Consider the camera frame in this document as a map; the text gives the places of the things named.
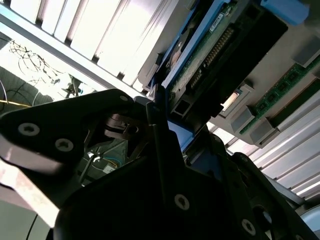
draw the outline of label sticker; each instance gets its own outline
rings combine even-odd
[[[209,28],[209,31],[212,33],[219,25],[219,23],[221,22],[221,20],[224,18],[224,14],[223,13],[219,13],[219,15],[216,17],[216,19],[214,20],[214,22],[212,23],[211,27]]]

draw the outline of green circuit board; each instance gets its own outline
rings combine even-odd
[[[203,64],[203,62],[206,61],[208,57],[210,57],[210,55],[213,57],[215,56],[213,55],[214,48],[216,48],[216,55],[218,54],[219,49],[221,49],[221,44],[224,43],[224,39],[228,37],[228,34],[230,33],[229,30],[226,34],[224,34],[230,23],[230,18],[235,12],[235,9],[237,9],[237,3],[231,2],[226,4],[218,13],[211,27],[206,32],[203,39],[189,58],[188,62],[181,70],[174,84],[171,86],[169,90],[171,93],[177,93],[189,82],[189,80],[195,82],[201,77],[202,73],[199,67]]]
[[[255,117],[240,131],[240,134],[246,133],[248,129],[262,118],[270,108],[299,83],[318,63],[320,63],[320,55],[306,68],[295,63],[286,74],[250,108]]]

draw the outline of computer component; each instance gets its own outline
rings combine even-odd
[[[185,120],[187,126],[194,126],[191,122],[195,118],[189,117],[189,112],[207,113],[207,120],[215,117],[223,109],[221,104],[287,29],[281,20],[254,3],[224,4],[167,88],[170,117]]]

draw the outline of silver metal panel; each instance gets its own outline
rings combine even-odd
[[[47,0],[41,28],[48,34],[54,34],[65,0]]]
[[[42,56],[56,59],[68,73],[92,88],[99,91],[106,88],[117,88],[126,92],[132,98],[142,96],[140,92],[118,80],[4,5],[0,5],[0,22],[2,33],[31,46],[31,49],[36,49]]]
[[[300,197],[303,197],[303,198],[309,198],[310,197],[316,197],[320,194],[320,184],[319,182],[316,183],[315,185],[311,186],[311,187],[308,187],[306,188],[303,192],[298,192],[299,196]]]
[[[293,114],[284,120],[277,128],[284,131],[302,119],[307,114],[320,106],[320,91],[314,94],[305,104],[299,107]]]
[[[67,0],[63,7],[59,22],[54,31],[54,37],[63,43],[67,38],[72,22],[76,16],[80,1],[81,0]]]
[[[320,98],[320,92],[316,95],[315,97]],[[308,107],[310,102],[312,101],[308,101],[302,106],[308,110],[308,112],[303,111],[305,115],[302,118],[292,119],[291,122],[295,122],[293,125],[284,129],[278,137],[251,156],[258,167],[266,167],[277,161],[319,132],[320,106],[314,106],[314,109],[310,109]]]
[[[155,73],[155,67],[158,54],[165,54],[167,49],[171,46],[176,35],[178,34],[181,26],[184,24],[191,6],[194,5],[196,0],[179,0],[174,8],[172,15],[168,19],[166,25],[163,28],[158,40],[154,44],[152,51],[144,62],[140,72],[139,80],[146,86]]]
[[[131,60],[128,61],[127,66],[123,69],[125,73],[123,81],[125,83],[131,85],[133,79],[138,76],[140,69],[148,58],[160,34],[163,32],[164,26],[168,22],[177,4],[178,0],[162,0],[157,10],[158,13],[156,12],[153,16],[154,22],[153,20],[150,21],[149,25],[151,26],[142,36],[143,41],[139,44]]]
[[[108,43],[108,38],[109,38],[110,34],[113,32],[115,25],[117,24],[120,16],[122,15],[123,11],[127,8],[130,1],[131,0],[121,0],[120,1],[118,8],[112,17],[112,21],[110,22],[107,31],[104,33],[104,36],[103,36],[98,48],[95,51],[94,56],[96,58],[100,58],[100,55],[104,52],[104,49],[106,47],[108,47],[106,45]]]
[[[255,116],[252,114],[250,109],[245,106],[243,112],[231,123],[233,131],[235,133],[240,132],[254,118]]]
[[[279,178],[287,172],[293,171],[304,162],[311,161],[320,154],[320,132],[307,140],[303,140],[291,151],[287,152],[284,156],[277,159],[274,163],[263,168],[263,172],[271,178]]]
[[[78,26],[80,24],[81,18],[84,15],[86,6],[88,4],[89,0],[80,0],[78,9],[75,12],[74,19],[72,21],[71,27],[69,29],[68,34],[66,35],[66,38],[70,41],[74,39],[74,36],[76,34],[76,30],[78,29]]]
[[[111,20],[120,0],[88,1],[79,26],[71,42],[71,48],[88,59],[92,59]]]
[[[307,67],[320,54],[320,38],[313,36],[302,47],[300,52],[292,58],[303,67]]]
[[[299,185],[293,187],[291,190],[292,192],[296,193],[297,195],[301,195],[306,190],[312,190],[314,186],[320,184],[320,173],[315,176],[310,177],[308,180],[300,183]]]
[[[319,170],[320,155],[318,154],[316,157],[306,160],[299,167],[295,168],[284,177],[279,178],[277,181],[284,187],[290,188],[304,182],[308,179],[308,176],[319,174]]]
[[[255,144],[260,144],[264,139],[277,131],[271,123],[265,118],[259,120],[258,125],[250,133],[250,137]]]
[[[37,20],[41,0],[11,0],[10,8],[32,23]]]
[[[115,76],[124,74],[123,81],[132,85],[177,2],[128,1],[104,36],[97,64]]]

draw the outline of wire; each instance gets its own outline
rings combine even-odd
[[[112,164],[115,168],[118,168],[118,165],[115,164],[114,162],[112,162],[111,160],[107,159],[107,158],[104,158],[104,160],[106,160],[108,163]],[[103,171],[105,168],[99,168],[97,166],[95,166],[93,163],[91,164],[91,167],[93,167],[94,169],[97,169],[97,170],[100,170],[100,171]]]
[[[117,163],[119,163],[119,167],[122,166],[122,162],[119,161],[118,159],[116,158],[113,158],[113,157],[103,157],[104,160],[113,160],[113,161],[116,161]]]
[[[30,228],[29,228],[29,231],[28,231],[28,233],[27,233],[27,235],[26,235],[25,240],[28,240],[28,239],[29,239],[29,237],[30,237],[30,233],[31,233],[31,230],[32,230],[32,228],[33,228],[33,227],[34,227],[34,225],[35,225],[35,222],[36,222],[36,220],[37,220],[37,217],[38,217],[38,214],[36,214],[36,215],[35,215],[35,217],[34,217],[34,219],[33,219],[32,223],[31,223],[31,226],[30,226]]]
[[[22,106],[22,107],[26,107],[26,108],[30,108],[30,107],[31,107],[31,106],[29,106],[29,105],[22,104],[22,103],[18,103],[18,102],[15,102],[15,101],[0,100],[0,103],[12,104],[12,105]]]
[[[20,68],[20,71],[26,76],[29,74],[26,74],[23,68],[33,72],[31,74],[34,80],[42,80],[46,84],[49,84],[54,77],[56,77],[58,74],[62,74],[61,71],[58,71],[51,67],[41,56],[32,52],[31,50],[28,50],[25,46],[21,46],[14,40],[10,41],[9,51],[19,58],[18,66]],[[49,82],[46,82],[43,79],[43,76],[47,76]]]
[[[3,88],[3,92],[4,92],[4,96],[5,96],[5,100],[6,100],[6,103],[9,104],[8,102],[8,97],[7,97],[7,92],[6,92],[6,89],[5,89],[5,86],[3,85],[2,81],[0,80],[0,84]]]
[[[34,96],[34,99],[33,99],[33,101],[32,101],[32,106],[35,105],[35,102],[36,102],[36,99],[37,99],[39,93],[40,93],[40,91],[38,91],[38,92],[36,93],[36,95]]]
[[[19,92],[18,90],[15,90],[15,89],[10,89],[8,91],[6,91],[6,93],[10,93],[10,92],[14,92],[14,95],[12,96],[12,98],[15,96],[15,94],[19,94],[21,97],[24,98],[24,100],[31,106],[32,103],[28,100],[28,98],[23,95],[21,92]]]

